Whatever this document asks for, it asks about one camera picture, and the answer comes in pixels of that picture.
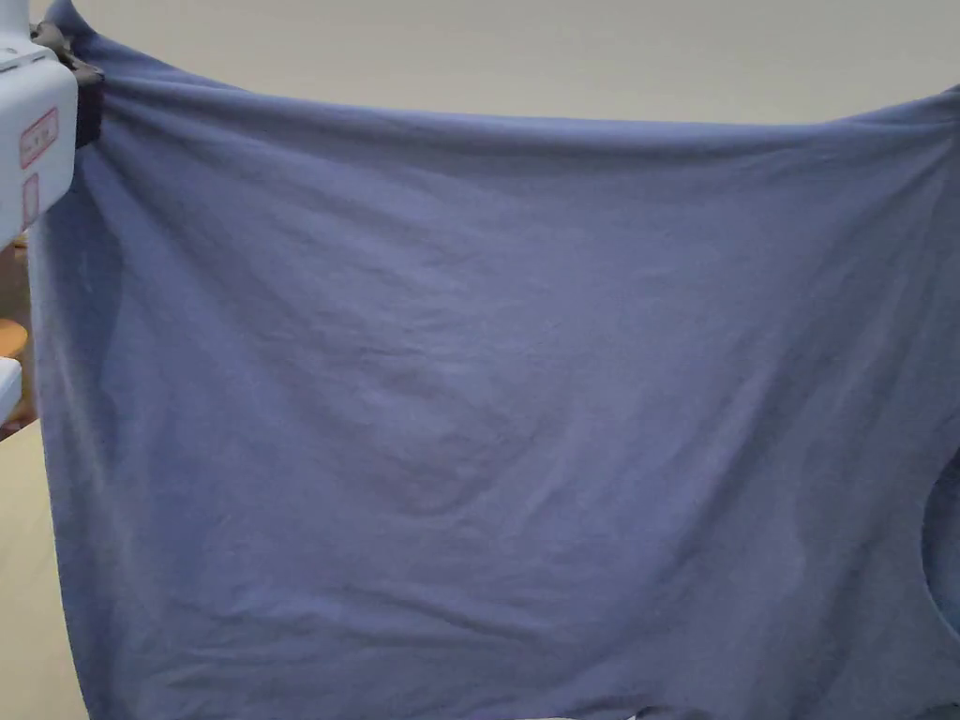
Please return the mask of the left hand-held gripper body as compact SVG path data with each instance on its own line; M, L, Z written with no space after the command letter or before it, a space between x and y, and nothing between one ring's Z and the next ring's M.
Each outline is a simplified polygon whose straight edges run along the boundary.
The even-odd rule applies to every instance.
M77 150L99 137L103 82L78 84L30 37L25 1L1 4L1 239L23 235L68 192Z

